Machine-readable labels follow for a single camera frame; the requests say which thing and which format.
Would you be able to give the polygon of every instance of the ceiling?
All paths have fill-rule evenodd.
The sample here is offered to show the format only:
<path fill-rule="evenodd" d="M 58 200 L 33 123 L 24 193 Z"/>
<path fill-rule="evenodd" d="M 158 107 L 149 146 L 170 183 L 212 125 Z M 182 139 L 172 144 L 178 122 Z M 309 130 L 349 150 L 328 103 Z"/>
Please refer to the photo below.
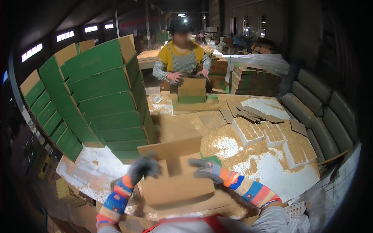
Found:
<path fill-rule="evenodd" d="M 202 10 L 207 0 L 148 0 L 162 11 Z M 39 0 L 33 2 L 32 13 L 24 17 L 26 23 L 20 30 L 18 50 L 25 50 L 50 33 L 83 26 L 105 23 L 114 18 L 126 17 L 134 9 L 144 7 L 145 0 Z"/>

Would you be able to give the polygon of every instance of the black cap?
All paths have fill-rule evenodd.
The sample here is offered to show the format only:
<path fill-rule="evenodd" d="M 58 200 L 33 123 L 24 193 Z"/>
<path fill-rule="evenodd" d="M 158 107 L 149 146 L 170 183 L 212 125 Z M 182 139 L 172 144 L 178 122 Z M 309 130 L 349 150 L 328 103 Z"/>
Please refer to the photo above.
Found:
<path fill-rule="evenodd" d="M 168 31 L 187 33 L 194 31 L 194 28 L 188 26 L 188 22 L 184 22 L 184 20 L 174 19 L 171 21 Z"/>

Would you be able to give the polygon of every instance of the table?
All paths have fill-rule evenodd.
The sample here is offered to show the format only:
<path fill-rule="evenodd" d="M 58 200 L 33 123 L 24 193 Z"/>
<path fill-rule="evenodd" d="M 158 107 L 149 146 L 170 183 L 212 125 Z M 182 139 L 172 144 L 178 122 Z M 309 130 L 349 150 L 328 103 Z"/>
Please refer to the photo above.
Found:
<path fill-rule="evenodd" d="M 217 94 L 219 101 L 224 103 L 226 99 L 233 99 L 241 102 L 243 106 L 251 106 L 262 111 L 265 114 L 271 114 L 281 119 L 289 119 L 289 115 L 280 105 L 276 98 L 257 97 L 247 95 L 226 95 Z M 222 161 L 223 167 L 238 171 L 248 178 L 260 181 L 264 185 L 274 190 L 283 201 L 293 199 L 319 181 L 319 173 L 316 162 L 308 164 L 296 170 L 284 170 L 280 161 L 283 161 L 284 155 L 280 150 L 268 150 L 263 154 L 242 155 L 242 147 L 237 135 L 233 135 L 229 127 L 223 126 L 227 135 L 219 143 L 211 141 L 216 140 L 216 135 L 224 134 L 220 131 L 211 132 L 204 126 L 199 116 L 204 114 L 218 114 L 215 111 L 198 112 L 184 115 L 173 115 L 172 98 L 167 94 L 160 94 L 163 100 L 156 104 L 152 99 L 156 95 L 148 96 L 149 110 L 153 122 L 167 122 L 178 118 L 188 118 L 195 128 L 203 135 L 201 152 L 207 157 L 209 153 L 214 153 Z M 129 165 L 123 165 L 110 151 L 109 148 L 87 148 L 84 147 L 76 162 L 73 163 L 65 156 L 62 157 L 56 172 L 63 177 L 72 186 L 91 198 L 103 203 L 111 193 L 110 182 L 123 176 L 129 168 Z M 157 221 L 165 217 L 205 217 L 215 213 L 222 213 L 226 217 L 241 219 L 254 216 L 258 210 L 253 206 L 245 207 L 235 200 L 232 205 L 218 209 L 200 211 L 184 215 L 160 215 L 142 213 L 140 207 L 135 205 L 126 207 L 125 213 L 138 217 L 145 217 L 149 220 Z"/>

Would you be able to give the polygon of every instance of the worker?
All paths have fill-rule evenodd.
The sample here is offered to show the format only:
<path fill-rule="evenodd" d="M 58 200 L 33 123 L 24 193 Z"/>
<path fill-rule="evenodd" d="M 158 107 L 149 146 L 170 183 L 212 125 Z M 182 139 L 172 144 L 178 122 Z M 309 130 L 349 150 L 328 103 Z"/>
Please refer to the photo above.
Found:
<path fill-rule="evenodd" d="M 205 31 L 204 30 L 200 30 L 199 34 L 195 36 L 194 42 L 196 42 L 199 45 L 201 45 L 202 43 L 204 45 L 207 45 L 205 35 L 206 35 Z"/>
<path fill-rule="evenodd" d="M 160 174 L 155 152 L 136 159 L 128 173 L 115 185 L 113 192 L 106 199 L 97 214 L 97 233 L 120 233 L 118 227 L 134 186 L 145 176 L 156 178 Z M 213 215 L 205 218 L 167 218 L 161 219 L 155 226 L 144 232 L 177 232 L 177 233 L 213 233 L 213 232 L 289 232 L 286 222 L 286 211 L 282 201 L 265 185 L 246 178 L 235 171 L 228 171 L 213 161 L 189 159 L 190 165 L 200 166 L 194 172 L 196 178 L 210 178 L 214 183 L 224 185 L 235 191 L 247 202 L 261 210 L 259 218 L 252 226 L 240 221 Z"/>
<path fill-rule="evenodd" d="M 172 40 L 159 51 L 153 76 L 168 81 L 170 89 L 183 83 L 182 72 L 203 75 L 208 80 L 211 59 L 204 54 L 201 46 L 191 41 L 193 28 L 177 19 L 170 23 L 169 30 Z"/>

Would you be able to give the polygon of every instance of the stack of green boxes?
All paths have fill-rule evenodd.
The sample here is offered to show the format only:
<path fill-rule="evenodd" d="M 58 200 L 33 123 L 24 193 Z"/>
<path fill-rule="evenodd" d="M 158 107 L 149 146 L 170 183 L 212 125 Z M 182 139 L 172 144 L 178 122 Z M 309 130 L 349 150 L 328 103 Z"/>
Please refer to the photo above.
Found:
<path fill-rule="evenodd" d="M 105 142 L 95 135 L 95 127 L 85 120 L 84 112 L 78 108 L 79 98 L 69 88 L 70 79 L 64 63 L 76 55 L 74 44 L 58 51 L 39 68 L 40 77 L 73 137 L 76 137 L 87 147 L 103 148 Z"/>
<path fill-rule="evenodd" d="M 39 125 L 52 141 L 72 160 L 75 161 L 83 146 L 72 136 L 50 96 L 40 80 L 38 71 L 33 71 L 20 86 L 26 103 L 39 121 Z"/>
<path fill-rule="evenodd" d="M 122 162 L 157 143 L 133 36 L 102 43 L 65 62 L 79 109 Z"/>

